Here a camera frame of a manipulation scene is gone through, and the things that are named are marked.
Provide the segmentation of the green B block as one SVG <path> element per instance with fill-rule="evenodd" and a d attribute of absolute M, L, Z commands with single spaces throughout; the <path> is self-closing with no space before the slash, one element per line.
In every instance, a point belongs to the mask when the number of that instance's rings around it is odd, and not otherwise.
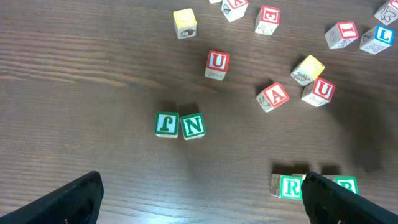
<path fill-rule="evenodd" d="M 324 177 L 359 195 L 356 177 L 346 175 L 324 175 Z"/>

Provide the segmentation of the yellow O block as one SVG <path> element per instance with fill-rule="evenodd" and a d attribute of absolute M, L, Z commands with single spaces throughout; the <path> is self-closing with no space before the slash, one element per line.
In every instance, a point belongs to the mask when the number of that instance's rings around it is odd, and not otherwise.
<path fill-rule="evenodd" d="M 292 177 L 299 177 L 299 178 L 301 178 L 302 180 L 305 180 L 306 174 L 292 174 Z"/>

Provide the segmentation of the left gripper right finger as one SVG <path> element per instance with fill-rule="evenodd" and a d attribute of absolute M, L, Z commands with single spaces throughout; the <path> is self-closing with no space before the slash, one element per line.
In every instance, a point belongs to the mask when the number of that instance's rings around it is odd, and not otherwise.
<path fill-rule="evenodd" d="M 330 179 L 309 172 L 301 186 L 311 224 L 397 224 L 397 215 Z"/>

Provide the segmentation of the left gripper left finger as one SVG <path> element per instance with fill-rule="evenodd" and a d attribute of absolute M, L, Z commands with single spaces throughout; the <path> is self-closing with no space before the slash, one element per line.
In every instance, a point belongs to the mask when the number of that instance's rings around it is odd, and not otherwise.
<path fill-rule="evenodd" d="M 104 195 L 100 173 L 89 172 L 1 217 L 1 224 L 95 224 Z"/>

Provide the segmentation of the green R block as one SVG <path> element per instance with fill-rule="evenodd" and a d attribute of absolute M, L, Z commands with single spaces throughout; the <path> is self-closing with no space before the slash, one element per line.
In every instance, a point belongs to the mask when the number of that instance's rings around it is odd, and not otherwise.
<path fill-rule="evenodd" d="M 289 200 L 302 199 L 303 179 L 289 175 L 271 175 L 270 193 L 272 196 Z"/>

